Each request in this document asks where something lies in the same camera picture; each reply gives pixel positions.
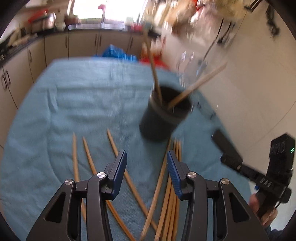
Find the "person right hand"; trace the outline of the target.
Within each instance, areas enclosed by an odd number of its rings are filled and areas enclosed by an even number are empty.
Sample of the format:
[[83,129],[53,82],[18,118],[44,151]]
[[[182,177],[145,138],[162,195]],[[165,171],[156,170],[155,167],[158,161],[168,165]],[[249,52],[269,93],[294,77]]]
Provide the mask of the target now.
[[252,194],[249,199],[249,206],[252,209],[252,211],[255,213],[257,218],[259,219],[261,225],[263,227],[268,227],[270,224],[275,220],[276,216],[278,215],[278,210],[276,208],[273,208],[273,210],[267,211],[262,218],[258,217],[257,213],[259,210],[259,200],[256,197],[256,194]]

